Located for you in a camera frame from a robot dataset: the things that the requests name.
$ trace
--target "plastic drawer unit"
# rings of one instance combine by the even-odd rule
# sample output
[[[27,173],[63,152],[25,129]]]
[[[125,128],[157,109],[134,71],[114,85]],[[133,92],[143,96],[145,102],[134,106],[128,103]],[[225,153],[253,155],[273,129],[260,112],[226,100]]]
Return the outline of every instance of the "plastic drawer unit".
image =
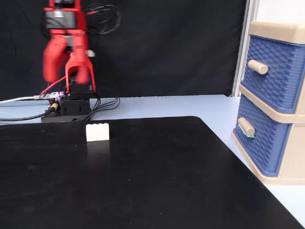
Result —
[[[267,184],[305,184],[305,24],[253,21],[231,137]]]
[[[241,84],[276,111],[293,114],[305,71],[305,42],[284,42],[253,33]]]
[[[244,95],[241,96],[237,120],[244,118],[255,130],[253,138],[247,137],[236,123],[233,130],[236,138],[265,176],[277,175],[290,125],[268,117]]]

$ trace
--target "light blue surface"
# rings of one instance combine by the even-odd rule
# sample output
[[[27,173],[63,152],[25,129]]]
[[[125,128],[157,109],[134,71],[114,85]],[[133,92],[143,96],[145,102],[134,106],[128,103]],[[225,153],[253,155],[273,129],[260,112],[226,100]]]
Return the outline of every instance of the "light blue surface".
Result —
[[[236,125],[239,99],[228,98],[224,95],[122,98],[121,105],[117,109],[97,113],[94,119],[197,116],[245,163],[230,138],[231,131]],[[47,103],[43,101],[0,104],[0,117],[17,118],[37,115],[43,113],[46,106]],[[18,123],[39,122],[40,119],[35,119]],[[266,185],[266,187],[305,226],[305,186]]]

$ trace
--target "red wire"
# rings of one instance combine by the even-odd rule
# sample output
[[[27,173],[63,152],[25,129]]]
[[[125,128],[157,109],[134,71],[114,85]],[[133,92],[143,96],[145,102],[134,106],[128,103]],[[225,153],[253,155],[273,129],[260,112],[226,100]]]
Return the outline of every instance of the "red wire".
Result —
[[[88,13],[86,13],[85,14],[85,16],[87,16],[87,15],[91,15],[91,14],[95,14],[95,13],[97,13],[98,11],[92,11],[92,12],[88,12]]]
[[[59,79],[58,81],[52,83],[50,86],[48,86],[46,89],[44,89],[40,95],[44,94],[46,91],[48,91],[50,88],[52,88],[54,85],[58,84],[60,81],[63,81],[66,78],[66,76],[62,77],[61,79]]]

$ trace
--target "drawer handle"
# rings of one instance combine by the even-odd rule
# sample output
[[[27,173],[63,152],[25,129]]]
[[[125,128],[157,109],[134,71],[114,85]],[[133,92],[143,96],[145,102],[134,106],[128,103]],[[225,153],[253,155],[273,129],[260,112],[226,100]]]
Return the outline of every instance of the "drawer handle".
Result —
[[[268,66],[260,63],[258,61],[255,60],[250,60],[248,62],[248,67],[254,71],[256,71],[257,73],[260,73],[261,75],[264,75],[268,72]]]
[[[245,118],[239,118],[237,122],[239,128],[242,130],[244,135],[246,135],[247,137],[254,138],[255,130]]]

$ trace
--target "white cable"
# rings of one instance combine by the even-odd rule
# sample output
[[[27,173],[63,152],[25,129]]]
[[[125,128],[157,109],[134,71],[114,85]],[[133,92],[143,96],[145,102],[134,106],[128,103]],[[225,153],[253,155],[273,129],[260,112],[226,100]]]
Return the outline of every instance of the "white cable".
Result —
[[[34,95],[34,96],[20,97],[20,98],[16,98],[16,99],[3,100],[3,101],[0,101],[0,104],[19,101],[19,100],[49,99],[49,98],[50,98],[50,94],[46,94],[46,96],[44,96],[44,97],[41,97],[40,95]]]

